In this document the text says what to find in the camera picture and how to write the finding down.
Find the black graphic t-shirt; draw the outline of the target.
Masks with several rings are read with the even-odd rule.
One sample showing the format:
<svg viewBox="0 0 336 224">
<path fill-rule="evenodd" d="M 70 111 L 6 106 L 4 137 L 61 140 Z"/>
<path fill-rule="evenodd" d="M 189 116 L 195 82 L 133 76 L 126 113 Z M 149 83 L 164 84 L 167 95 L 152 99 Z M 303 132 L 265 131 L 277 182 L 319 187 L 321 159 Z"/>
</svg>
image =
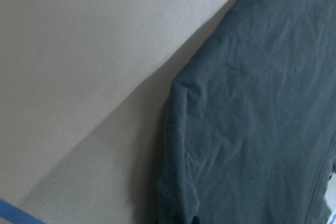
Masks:
<svg viewBox="0 0 336 224">
<path fill-rule="evenodd" d="M 335 0 L 237 0 L 173 80 L 158 223 L 326 223 Z"/>
</svg>

